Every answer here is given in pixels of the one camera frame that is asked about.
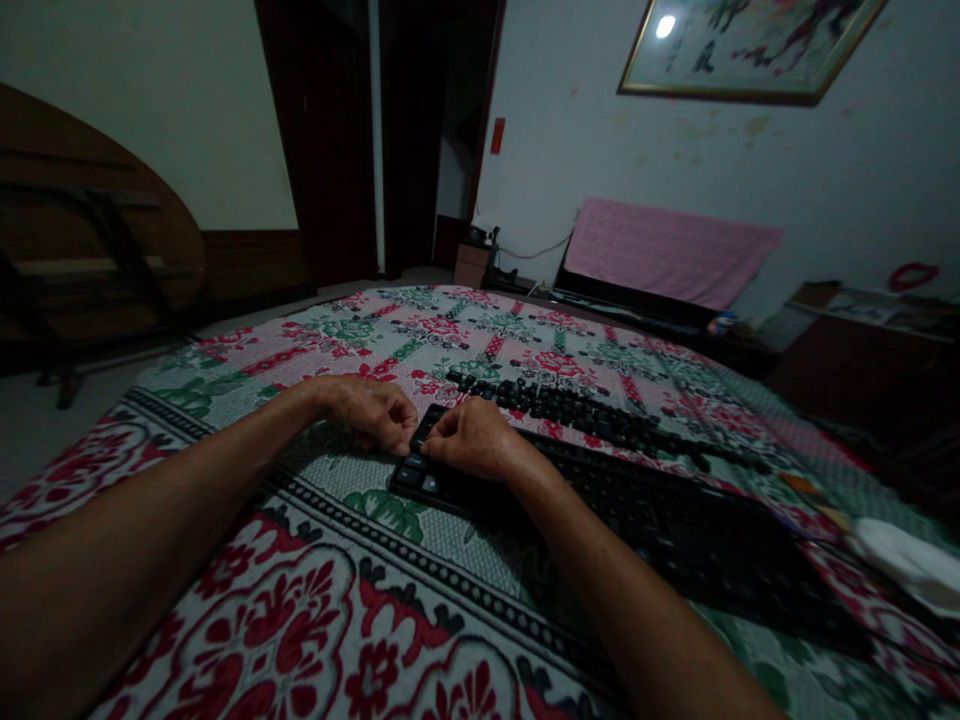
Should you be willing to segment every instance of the black keyboard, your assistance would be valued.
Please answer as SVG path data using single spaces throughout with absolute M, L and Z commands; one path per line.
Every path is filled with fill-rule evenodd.
M 390 478 L 390 490 L 539 541 L 533 523 L 505 486 L 467 477 L 420 455 L 430 429 L 446 411 L 430 406 L 410 444 L 410 455 Z M 682 595 L 855 657 L 869 656 L 872 646 L 866 633 L 762 503 L 518 432 Z
M 572 390 L 558 390 L 523 379 L 491 383 L 451 370 L 447 380 L 457 383 L 459 392 L 492 400 L 507 410 L 521 410 L 534 419 L 544 418 L 572 427 L 650 458 L 657 458 L 660 452 L 686 455 L 698 470 L 709 473 L 707 456 L 713 456 L 759 473 L 770 472 L 770 466 L 760 457 L 665 432 L 658 427 L 659 417 L 648 416 L 640 408 L 631 413 Z

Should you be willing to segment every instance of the painting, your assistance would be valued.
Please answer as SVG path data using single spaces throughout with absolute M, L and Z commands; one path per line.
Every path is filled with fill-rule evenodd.
M 886 0 L 649 0 L 621 93 L 816 105 Z

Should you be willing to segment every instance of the floral bedspread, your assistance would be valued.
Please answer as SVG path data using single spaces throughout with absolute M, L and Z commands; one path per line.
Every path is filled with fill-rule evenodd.
M 462 287 L 387 288 L 239 328 L 167 356 L 0 511 L 0 551 L 304 378 L 393 381 L 422 412 L 462 398 L 450 369 L 520 377 L 657 415 L 670 431 L 764 457 L 854 517 L 956 552 L 844 449 L 760 384 L 681 346 Z M 517 426 L 749 493 L 809 536 L 833 529 L 775 473 L 657 461 L 519 411 Z M 222 550 L 93 711 L 135 717 L 594 718 L 623 688 L 542 550 L 386 491 L 394 461 L 345 430 L 305 432 Z M 877 642 L 850 659 L 696 607 L 793 717 L 958 717 L 956 654 L 854 567 L 804 548 Z

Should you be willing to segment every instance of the red object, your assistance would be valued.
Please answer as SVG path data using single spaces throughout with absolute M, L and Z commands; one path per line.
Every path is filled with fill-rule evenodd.
M 503 142 L 503 126 L 506 123 L 507 121 L 503 118 L 497 118 L 496 122 L 493 123 L 493 141 L 490 143 L 491 155 L 500 154 L 500 144 Z
M 904 290 L 913 290 L 921 285 L 926 285 L 939 274 L 939 265 L 907 263 L 894 270 L 888 282 L 892 292 L 903 292 Z

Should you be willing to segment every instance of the pink cloth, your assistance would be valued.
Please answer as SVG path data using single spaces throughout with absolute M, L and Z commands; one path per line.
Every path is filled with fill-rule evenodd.
M 594 280 L 723 310 L 783 230 L 587 198 L 564 267 Z

